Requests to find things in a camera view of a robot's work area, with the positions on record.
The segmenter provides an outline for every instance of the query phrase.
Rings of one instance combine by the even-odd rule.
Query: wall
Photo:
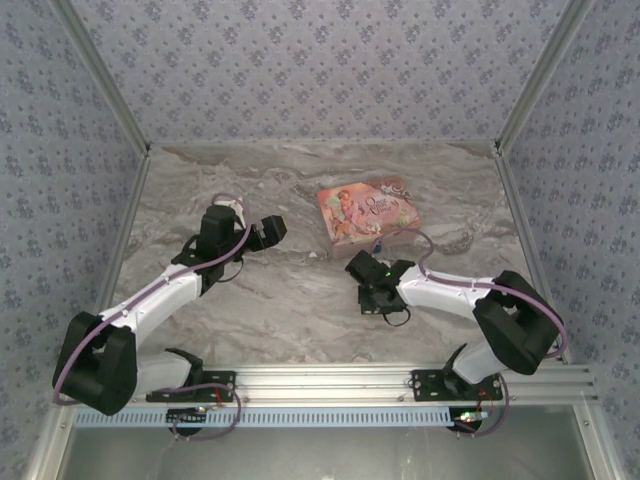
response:
[[[640,4],[599,0],[509,153],[578,362],[640,478]]]
[[[92,309],[139,156],[44,0],[0,2],[0,479],[20,478],[69,319]]]
[[[566,0],[76,0],[153,142],[495,138]]]

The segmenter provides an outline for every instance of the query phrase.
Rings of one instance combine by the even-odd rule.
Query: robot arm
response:
[[[231,252],[246,228],[250,228],[247,240],[234,255],[216,265],[198,268]],[[276,245],[286,231],[281,216],[266,217],[247,227],[236,202],[211,205],[202,218],[200,233],[189,239],[158,278],[115,307],[98,315],[81,312],[71,320],[53,377],[54,386],[80,342],[114,315],[119,318],[80,353],[64,379],[61,393],[112,415],[134,396],[198,384],[194,367],[197,369],[198,362],[201,367],[201,361],[197,357],[168,349],[145,358],[138,355],[138,349],[162,322],[219,281],[225,264],[241,261],[247,251]]]
[[[478,323],[485,338],[476,345],[460,347],[445,366],[451,388],[458,391],[506,369],[532,375],[558,335],[555,325],[525,301],[475,287],[502,285],[548,307],[533,287],[514,272],[475,279],[437,272],[427,272],[425,276],[413,262],[399,260],[387,266],[365,251],[360,251],[346,270],[360,284],[358,303],[363,314],[387,315],[410,306],[427,306]]]

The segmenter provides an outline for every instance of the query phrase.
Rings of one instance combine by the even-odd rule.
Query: gray marble tabletop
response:
[[[318,190],[389,175],[404,177],[436,243],[429,267],[461,275],[528,277],[488,146],[277,144],[154,147],[116,290],[121,301],[153,280],[199,230],[211,196],[233,192],[253,219],[286,216],[276,247],[245,255],[232,282],[215,285],[145,342],[144,353],[179,347],[207,364],[440,362],[481,333],[428,308],[392,328],[362,316],[349,259],[330,259]],[[417,260],[422,240],[379,257]],[[228,267],[233,273],[235,266]]]

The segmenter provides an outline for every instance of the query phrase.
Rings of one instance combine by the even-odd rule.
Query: small box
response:
[[[386,177],[318,192],[329,239],[331,256],[342,258],[369,250],[380,235],[391,230],[422,225],[404,180]],[[410,243],[410,232],[385,237],[384,245]]]

